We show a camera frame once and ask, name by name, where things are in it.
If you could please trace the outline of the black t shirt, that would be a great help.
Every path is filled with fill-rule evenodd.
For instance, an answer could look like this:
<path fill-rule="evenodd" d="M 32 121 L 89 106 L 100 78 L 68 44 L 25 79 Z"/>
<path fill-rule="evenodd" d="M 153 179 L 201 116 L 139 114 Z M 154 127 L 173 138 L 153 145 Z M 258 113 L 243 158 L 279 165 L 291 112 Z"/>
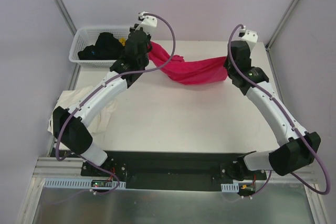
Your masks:
<path fill-rule="evenodd" d="M 117 60 L 124 45 L 112 33 L 100 33 L 94 45 L 86 46 L 77 53 L 80 60 Z"/>

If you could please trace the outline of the right aluminium frame post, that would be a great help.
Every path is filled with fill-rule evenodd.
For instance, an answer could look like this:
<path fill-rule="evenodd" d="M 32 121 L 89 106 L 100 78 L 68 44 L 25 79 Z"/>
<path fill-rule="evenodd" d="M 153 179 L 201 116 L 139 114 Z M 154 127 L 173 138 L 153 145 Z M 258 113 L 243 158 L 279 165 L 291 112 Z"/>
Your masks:
<path fill-rule="evenodd" d="M 274 32 L 270 36 L 270 39 L 268 42 L 265 44 L 266 51 L 268 52 L 275 41 L 277 40 L 278 36 L 280 35 L 281 31 L 284 29 L 285 24 L 288 22 L 289 18 L 297 8 L 298 4 L 300 3 L 301 0 L 291 0 L 288 7 L 286 8 L 284 14 L 282 15 L 280 21 L 278 22 Z"/>

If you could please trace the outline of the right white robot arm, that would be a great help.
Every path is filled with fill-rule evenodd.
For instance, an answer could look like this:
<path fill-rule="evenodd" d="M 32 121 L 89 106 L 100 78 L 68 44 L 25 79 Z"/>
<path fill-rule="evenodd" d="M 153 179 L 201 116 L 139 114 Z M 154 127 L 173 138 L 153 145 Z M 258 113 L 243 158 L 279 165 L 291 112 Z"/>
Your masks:
<path fill-rule="evenodd" d="M 224 63 L 229 78 L 260 111 L 279 145 L 273 151 L 253 151 L 240 157 L 237 175 L 248 179 L 255 170 L 264 169 L 285 176 L 313 163 L 311 151 L 317 151 L 320 146 L 319 134 L 309 133 L 276 97 L 267 75 L 260 67 L 251 65 L 251 50 L 247 42 L 232 41 L 230 49 Z"/>

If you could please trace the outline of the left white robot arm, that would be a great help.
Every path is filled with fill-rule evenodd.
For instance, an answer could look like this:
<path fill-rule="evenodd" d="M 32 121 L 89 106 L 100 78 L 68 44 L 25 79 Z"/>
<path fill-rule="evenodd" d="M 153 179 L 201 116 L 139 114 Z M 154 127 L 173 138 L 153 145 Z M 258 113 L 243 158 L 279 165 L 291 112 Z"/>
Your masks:
<path fill-rule="evenodd" d="M 67 108 L 58 106 L 53 111 L 54 137 L 73 153 L 92 162 L 92 169 L 99 176 L 108 175 L 111 164 L 107 153 L 93 142 L 88 127 L 102 109 L 144 73 L 152 49 L 152 31 L 142 24 L 131 28 L 120 57 L 101 82 L 79 101 Z"/>

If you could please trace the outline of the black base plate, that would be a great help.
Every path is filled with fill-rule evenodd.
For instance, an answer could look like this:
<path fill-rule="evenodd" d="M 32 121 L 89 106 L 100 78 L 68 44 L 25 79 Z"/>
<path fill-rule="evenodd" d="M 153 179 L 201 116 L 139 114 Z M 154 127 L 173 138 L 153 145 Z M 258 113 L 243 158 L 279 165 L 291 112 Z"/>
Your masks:
<path fill-rule="evenodd" d="M 220 191 L 231 184 L 239 153 L 108 151 L 103 169 L 127 189 Z"/>

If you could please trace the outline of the white plastic laundry basket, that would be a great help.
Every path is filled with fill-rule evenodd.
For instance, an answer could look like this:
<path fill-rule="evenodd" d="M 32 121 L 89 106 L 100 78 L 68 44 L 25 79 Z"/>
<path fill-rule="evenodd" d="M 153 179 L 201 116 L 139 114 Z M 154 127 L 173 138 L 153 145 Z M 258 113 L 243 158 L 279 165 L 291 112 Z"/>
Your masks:
<path fill-rule="evenodd" d="M 69 61 L 84 68 L 110 68 L 115 60 L 80 60 L 78 52 L 96 43 L 103 32 L 112 33 L 116 39 L 128 38 L 127 26 L 87 26 L 79 28 L 73 38 L 69 52 Z"/>

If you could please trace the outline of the aluminium frame post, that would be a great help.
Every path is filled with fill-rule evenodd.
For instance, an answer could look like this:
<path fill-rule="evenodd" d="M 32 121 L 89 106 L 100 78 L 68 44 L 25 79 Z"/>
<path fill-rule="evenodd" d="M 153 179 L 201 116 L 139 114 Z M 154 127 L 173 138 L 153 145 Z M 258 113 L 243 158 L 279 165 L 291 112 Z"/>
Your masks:
<path fill-rule="evenodd" d="M 284 29 L 285 24 L 288 22 L 289 18 L 297 8 L 298 4 L 300 3 L 301 0 L 291 0 L 288 7 L 286 8 L 284 14 L 282 15 L 280 21 L 278 22 L 274 32 L 270 36 L 270 39 L 268 42 L 265 44 L 266 51 L 268 52 L 275 41 L 277 40 L 278 36 L 280 35 L 281 31 Z"/>
<path fill-rule="evenodd" d="M 72 21 L 72 18 L 63 2 L 63 0 L 54 0 L 62 18 L 64 19 L 67 27 L 69 28 L 71 34 L 74 36 L 77 32 L 77 28 L 74 24 L 74 22 Z"/>

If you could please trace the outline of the pink t shirt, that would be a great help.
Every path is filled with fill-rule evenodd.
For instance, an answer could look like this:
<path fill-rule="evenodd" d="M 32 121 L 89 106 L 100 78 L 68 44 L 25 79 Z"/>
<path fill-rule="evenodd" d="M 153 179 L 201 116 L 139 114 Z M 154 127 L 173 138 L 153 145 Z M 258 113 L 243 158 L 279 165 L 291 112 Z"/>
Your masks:
<path fill-rule="evenodd" d="M 161 71 L 171 80 L 183 85 L 210 84 L 225 81 L 228 77 L 225 61 L 226 57 L 185 61 L 184 57 L 174 55 Z"/>

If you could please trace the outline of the white t shirt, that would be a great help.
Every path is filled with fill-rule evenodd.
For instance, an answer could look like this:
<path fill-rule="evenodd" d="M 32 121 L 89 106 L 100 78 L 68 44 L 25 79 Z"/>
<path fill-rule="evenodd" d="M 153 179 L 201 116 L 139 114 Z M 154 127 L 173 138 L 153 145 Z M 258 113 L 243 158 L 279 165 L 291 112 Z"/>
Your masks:
<path fill-rule="evenodd" d="M 69 108 L 74 103 L 82 100 L 86 95 L 91 92 L 92 89 L 93 86 L 88 86 L 75 90 L 64 90 L 58 98 L 54 110 L 59 106 L 64 109 Z M 90 125 L 87 127 L 87 130 L 92 136 L 93 140 L 95 138 L 100 138 L 104 136 L 109 121 L 116 108 L 117 100 L 113 99 L 92 119 Z"/>

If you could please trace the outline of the left aluminium frame post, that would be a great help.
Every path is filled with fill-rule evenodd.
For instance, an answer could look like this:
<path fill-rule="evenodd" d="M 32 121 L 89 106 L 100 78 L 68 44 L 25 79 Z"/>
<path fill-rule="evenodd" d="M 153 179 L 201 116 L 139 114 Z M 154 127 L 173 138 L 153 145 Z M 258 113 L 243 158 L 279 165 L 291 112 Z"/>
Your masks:
<path fill-rule="evenodd" d="M 69 28 L 71 34 L 74 36 L 77 32 L 77 28 L 74 24 L 74 22 L 72 21 L 72 18 L 63 2 L 63 0 L 54 0 L 62 18 L 64 19 L 67 27 Z"/>

